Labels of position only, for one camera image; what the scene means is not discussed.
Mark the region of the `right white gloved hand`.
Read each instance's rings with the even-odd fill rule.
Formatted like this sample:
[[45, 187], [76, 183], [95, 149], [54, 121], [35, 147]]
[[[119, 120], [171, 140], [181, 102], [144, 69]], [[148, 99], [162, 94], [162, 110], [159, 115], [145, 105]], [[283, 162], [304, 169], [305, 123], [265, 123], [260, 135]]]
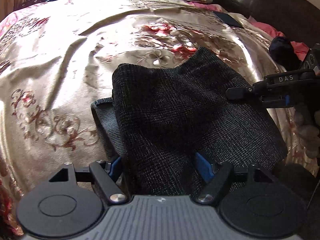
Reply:
[[306, 156], [319, 158], [319, 111], [310, 113], [306, 106], [296, 106], [293, 119], [296, 133], [306, 148]]

